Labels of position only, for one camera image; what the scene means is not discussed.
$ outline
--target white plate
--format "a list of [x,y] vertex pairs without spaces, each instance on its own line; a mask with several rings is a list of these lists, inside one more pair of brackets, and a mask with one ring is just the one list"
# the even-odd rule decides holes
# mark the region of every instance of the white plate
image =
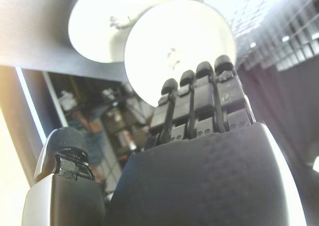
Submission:
[[193,0],[172,0],[146,12],[134,25],[125,47],[125,70],[136,93],[158,105],[163,83],[179,83],[184,71],[196,71],[220,55],[235,64],[236,44],[226,20],[213,8]]
[[78,0],[69,18],[71,43],[93,61],[123,62],[132,26],[148,9],[164,1],[167,0]]

